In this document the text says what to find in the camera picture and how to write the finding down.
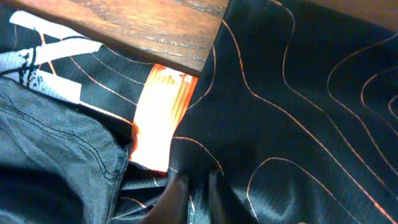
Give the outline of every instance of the orange tag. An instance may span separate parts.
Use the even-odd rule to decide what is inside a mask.
[[[130,161],[167,172],[170,146],[198,78],[155,64],[137,104]]]

